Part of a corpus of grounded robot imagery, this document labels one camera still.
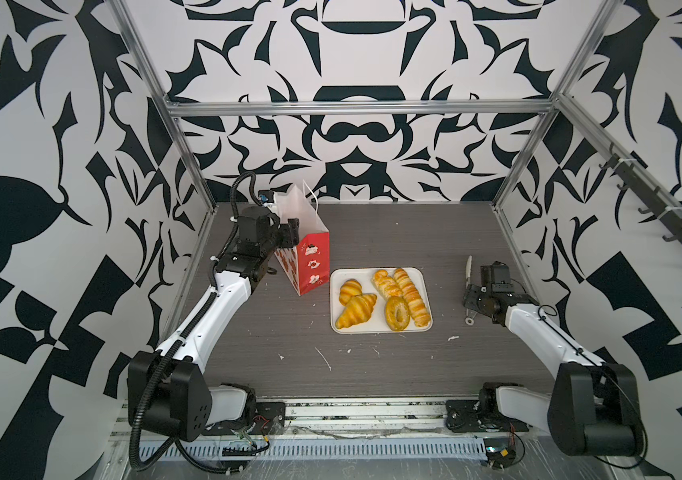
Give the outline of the steel tongs white tips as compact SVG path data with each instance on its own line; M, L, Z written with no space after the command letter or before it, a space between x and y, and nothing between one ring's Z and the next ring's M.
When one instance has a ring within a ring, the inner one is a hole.
M470 286L472 284L471 280L471 271L472 271L472 262L473 262L473 257L471 255L468 256L466 264L465 264L465 288L464 288L464 295L467 295ZM471 310L469 307L465 307L465 318L464 318L464 323L467 326L473 326L475 322L477 313L473 310Z

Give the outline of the white red paper bag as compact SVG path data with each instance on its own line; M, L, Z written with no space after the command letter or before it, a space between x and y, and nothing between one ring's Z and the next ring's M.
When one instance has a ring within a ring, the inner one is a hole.
M272 211L282 223L298 220L298 243L280 249L277 259L299 296L326 284L330 277L330 233L318 213L318 198L303 181L276 193Z

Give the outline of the long striped fake bread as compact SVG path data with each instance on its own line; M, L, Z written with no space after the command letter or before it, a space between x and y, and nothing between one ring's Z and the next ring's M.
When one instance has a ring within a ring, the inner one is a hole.
M427 327L431 322L431 315L408 273L402 268L396 268L393 272L393 278L402 291L415 326L418 328Z

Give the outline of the round yellow fake bun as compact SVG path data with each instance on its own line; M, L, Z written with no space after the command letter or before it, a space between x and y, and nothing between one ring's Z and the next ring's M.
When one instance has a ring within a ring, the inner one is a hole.
M395 332L404 331L410 324L411 315L407 301L401 296L390 297L384 309L385 321Z

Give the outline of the small yellow fake bread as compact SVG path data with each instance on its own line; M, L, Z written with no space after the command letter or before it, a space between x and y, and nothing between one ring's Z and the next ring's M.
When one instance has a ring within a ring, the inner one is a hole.
M343 285L340 288L339 302L342 305L347 305L352 298L361 294L362 286L360 282L356 279L348 279L343 283Z

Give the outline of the short twisted fake bread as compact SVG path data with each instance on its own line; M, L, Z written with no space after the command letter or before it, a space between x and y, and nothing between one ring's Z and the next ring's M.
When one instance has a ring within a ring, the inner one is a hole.
M402 290L395 279L384 269L379 269L373 274L372 283L385 300L403 296Z

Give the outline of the yellow fake croissant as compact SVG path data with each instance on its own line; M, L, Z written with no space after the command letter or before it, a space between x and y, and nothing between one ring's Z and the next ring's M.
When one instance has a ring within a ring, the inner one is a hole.
M335 321L337 329L345 329L365 323L372 317L378 296L376 294L360 294L352 297L344 311Z

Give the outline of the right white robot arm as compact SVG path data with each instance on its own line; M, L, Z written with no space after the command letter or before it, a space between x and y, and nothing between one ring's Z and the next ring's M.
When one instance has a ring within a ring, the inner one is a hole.
M467 284L463 304L516 335L554 379L548 394L513 383L484 384L474 413L478 427L499 429L518 421L549 434L569 456L645 456L634 374L557 326L555 309L517 290L505 263L482 266L479 283Z

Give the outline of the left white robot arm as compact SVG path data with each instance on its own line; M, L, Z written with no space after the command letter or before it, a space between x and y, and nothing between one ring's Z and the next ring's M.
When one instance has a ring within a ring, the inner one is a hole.
M209 286L183 323L152 353L135 355L128 367L131 440L143 432L191 442L209 427L238 428L253 415L255 396L233 384L209 387L204 372L235 313L267 275L279 249L300 241L300 222L270 208L250 206L211 260Z

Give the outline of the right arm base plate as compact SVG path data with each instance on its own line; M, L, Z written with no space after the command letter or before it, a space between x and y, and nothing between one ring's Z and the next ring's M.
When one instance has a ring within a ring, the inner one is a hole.
M453 433L528 432L524 422L502 415L494 400L451 399L445 402L445 427Z

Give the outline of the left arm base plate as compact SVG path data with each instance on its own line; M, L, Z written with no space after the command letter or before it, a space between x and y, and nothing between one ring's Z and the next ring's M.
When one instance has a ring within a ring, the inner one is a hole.
M245 432L250 435L271 435L281 433L284 429L286 403L281 401L257 401L247 407L243 417L207 426L203 436L234 435Z

